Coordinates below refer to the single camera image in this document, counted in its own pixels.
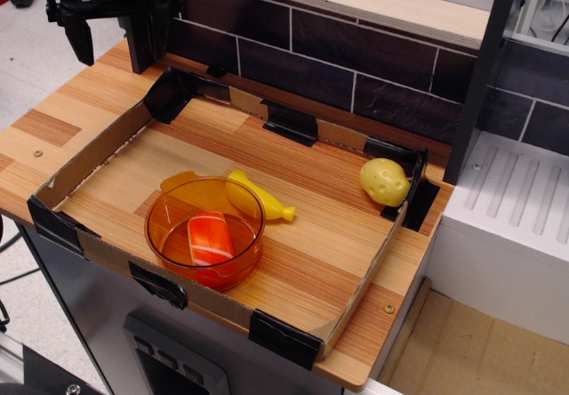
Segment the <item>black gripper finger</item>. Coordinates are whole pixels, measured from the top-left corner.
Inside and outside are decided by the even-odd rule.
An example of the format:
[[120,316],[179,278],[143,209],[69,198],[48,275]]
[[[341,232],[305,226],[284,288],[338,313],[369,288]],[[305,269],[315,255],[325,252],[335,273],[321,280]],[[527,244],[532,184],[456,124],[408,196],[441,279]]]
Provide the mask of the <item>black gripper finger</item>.
[[64,12],[62,24],[77,59],[87,66],[94,64],[92,32],[87,21],[74,13]]
[[127,1],[119,25],[124,28],[133,69],[147,69],[165,54],[171,5],[167,1]]

